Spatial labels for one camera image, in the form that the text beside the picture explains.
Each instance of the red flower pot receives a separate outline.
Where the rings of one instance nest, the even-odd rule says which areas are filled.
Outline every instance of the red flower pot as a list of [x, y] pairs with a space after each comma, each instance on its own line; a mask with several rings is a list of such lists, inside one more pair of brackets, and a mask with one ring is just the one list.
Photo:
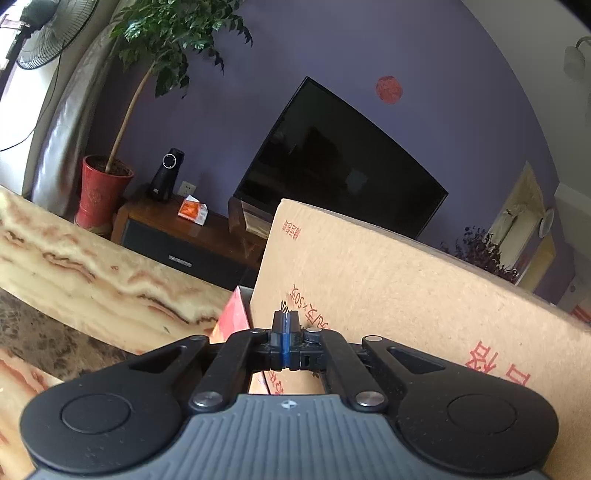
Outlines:
[[76, 213], [76, 225], [94, 233], [111, 231], [113, 211], [117, 200], [134, 177], [134, 172], [115, 160], [111, 173], [105, 169], [106, 157], [89, 155], [82, 159], [82, 195]]

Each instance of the fan grille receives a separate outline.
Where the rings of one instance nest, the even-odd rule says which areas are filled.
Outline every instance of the fan grille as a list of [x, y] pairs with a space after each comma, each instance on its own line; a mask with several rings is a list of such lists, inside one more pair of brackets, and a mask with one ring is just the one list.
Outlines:
[[78, 36], [98, 0], [60, 0], [55, 15], [29, 38], [17, 63], [25, 70], [39, 68], [57, 56]]

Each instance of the cabinet drawer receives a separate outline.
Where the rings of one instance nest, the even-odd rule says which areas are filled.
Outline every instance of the cabinet drawer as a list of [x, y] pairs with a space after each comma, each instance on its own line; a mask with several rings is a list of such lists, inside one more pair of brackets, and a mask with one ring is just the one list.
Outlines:
[[234, 260], [191, 245], [135, 220], [127, 222], [121, 245], [228, 290], [236, 288], [247, 269]]

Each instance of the power cord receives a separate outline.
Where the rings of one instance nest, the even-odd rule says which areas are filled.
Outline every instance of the power cord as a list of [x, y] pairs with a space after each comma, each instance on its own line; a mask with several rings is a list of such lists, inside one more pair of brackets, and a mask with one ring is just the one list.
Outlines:
[[11, 145], [10, 147], [3, 148], [2, 150], [0, 150], [0, 153], [5, 152], [6, 150], [10, 150], [11, 148], [17, 147], [21, 143], [25, 142], [33, 134], [33, 132], [35, 131], [35, 129], [39, 126], [39, 123], [41, 122], [41, 119], [43, 118], [43, 115], [45, 115], [45, 112], [47, 111], [47, 109], [51, 105], [51, 101], [53, 100], [53, 95], [56, 92], [57, 79], [58, 79], [58, 76], [60, 74], [60, 64], [61, 64], [61, 56], [62, 56], [62, 54], [63, 54], [63, 50], [60, 53], [60, 56], [59, 56], [59, 58], [57, 60], [57, 68], [56, 68], [55, 82], [53, 82], [53, 88], [51, 90], [51, 95], [49, 97], [49, 101], [46, 103], [45, 108], [43, 109], [43, 111], [39, 114], [39, 118], [37, 119], [37, 123], [33, 127], [33, 130], [31, 130], [29, 132], [29, 134], [25, 138], [23, 138], [19, 143], [15, 143], [14, 145]]

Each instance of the electric fan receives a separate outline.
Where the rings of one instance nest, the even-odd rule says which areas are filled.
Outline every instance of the electric fan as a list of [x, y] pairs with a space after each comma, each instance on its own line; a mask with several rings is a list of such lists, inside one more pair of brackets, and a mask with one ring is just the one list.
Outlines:
[[22, 26], [0, 74], [0, 98], [12, 68], [32, 70], [57, 58], [88, 22], [98, 0], [31, 0], [22, 11]]

